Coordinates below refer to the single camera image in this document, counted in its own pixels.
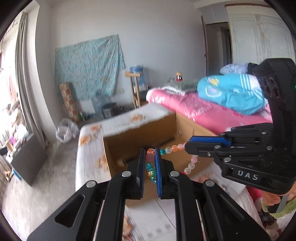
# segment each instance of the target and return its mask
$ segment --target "pink bead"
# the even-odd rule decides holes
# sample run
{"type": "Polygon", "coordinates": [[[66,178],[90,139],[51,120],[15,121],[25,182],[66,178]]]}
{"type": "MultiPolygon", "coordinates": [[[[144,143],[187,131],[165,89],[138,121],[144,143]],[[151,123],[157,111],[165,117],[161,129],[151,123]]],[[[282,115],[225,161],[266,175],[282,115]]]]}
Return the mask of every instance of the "pink bead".
{"type": "Polygon", "coordinates": [[[147,162],[154,162],[154,155],[152,153],[148,153],[145,159],[147,162]]]}
{"type": "Polygon", "coordinates": [[[178,147],[176,145],[172,145],[172,152],[178,151],[178,147]]]}
{"type": "Polygon", "coordinates": [[[184,145],[183,144],[179,144],[178,145],[178,150],[184,150],[184,145]]]}
{"type": "Polygon", "coordinates": [[[190,160],[191,163],[197,163],[197,157],[193,156],[190,160]]]}

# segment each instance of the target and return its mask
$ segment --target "wooden stand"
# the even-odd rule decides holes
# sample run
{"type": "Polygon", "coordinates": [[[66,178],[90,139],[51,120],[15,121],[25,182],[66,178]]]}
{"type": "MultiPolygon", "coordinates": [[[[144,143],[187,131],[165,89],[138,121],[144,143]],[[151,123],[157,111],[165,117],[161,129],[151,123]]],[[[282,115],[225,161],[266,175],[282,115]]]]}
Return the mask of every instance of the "wooden stand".
{"type": "Polygon", "coordinates": [[[138,77],[142,76],[142,73],[131,73],[131,72],[125,72],[125,77],[130,78],[130,84],[131,84],[131,95],[133,98],[133,105],[135,106],[135,109],[137,107],[142,106],[142,100],[140,97],[140,89],[139,89],[139,83],[138,83],[138,77]],[[133,77],[135,78],[135,83],[136,83],[136,93],[133,88],[133,77]]]}

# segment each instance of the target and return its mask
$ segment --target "bead bracelet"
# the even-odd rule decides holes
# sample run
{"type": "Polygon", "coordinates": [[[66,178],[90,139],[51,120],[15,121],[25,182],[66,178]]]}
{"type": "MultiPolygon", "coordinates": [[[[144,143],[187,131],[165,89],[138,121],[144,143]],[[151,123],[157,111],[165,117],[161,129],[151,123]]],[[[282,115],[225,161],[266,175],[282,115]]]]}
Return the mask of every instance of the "bead bracelet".
{"type": "MultiPolygon", "coordinates": [[[[180,150],[184,150],[185,144],[186,143],[172,145],[171,147],[167,147],[166,149],[160,149],[160,154],[165,155],[165,154],[170,154],[171,152],[177,152],[180,150]]],[[[156,171],[155,171],[155,166],[153,164],[154,156],[155,156],[155,150],[153,148],[149,148],[147,150],[147,154],[146,154],[146,161],[147,161],[146,169],[148,170],[148,176],[156,184],[156,171]]],[[[197,157],[198,157],[197,155],[192,155],[192,157],[190,159],[190,163],[188,164],[188,167],[186,167],[184,169],[184,173],[186,175],[190,174],[191,170],[193,170],[195,168],[195,163],[199,162],[197,157]]]]}

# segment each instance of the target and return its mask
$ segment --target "white wardrobe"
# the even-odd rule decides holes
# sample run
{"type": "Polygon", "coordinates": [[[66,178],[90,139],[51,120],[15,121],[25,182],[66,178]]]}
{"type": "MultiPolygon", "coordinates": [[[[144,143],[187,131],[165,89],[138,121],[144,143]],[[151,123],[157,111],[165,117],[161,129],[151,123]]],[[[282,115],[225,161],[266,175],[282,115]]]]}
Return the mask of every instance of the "white wardrobe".
{"type": "Polygon", "coordinates": [[[226,11],[233,63],[259,64],[266,58],[291,58],[295,62],[290,31],[272,8],[230,6],[226,11]]]}

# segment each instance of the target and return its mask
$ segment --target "doorway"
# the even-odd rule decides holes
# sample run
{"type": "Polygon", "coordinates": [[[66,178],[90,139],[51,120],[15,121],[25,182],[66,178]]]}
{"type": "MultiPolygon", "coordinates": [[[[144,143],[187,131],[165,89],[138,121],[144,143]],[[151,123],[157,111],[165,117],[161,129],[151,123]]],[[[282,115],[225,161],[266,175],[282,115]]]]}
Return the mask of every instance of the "doorway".
{"type": "Polygon", "coordinates": [[[228,22],[205,25],[209,75],[220,73],[220,69],[232,61],[230,29],[228,22]]]}

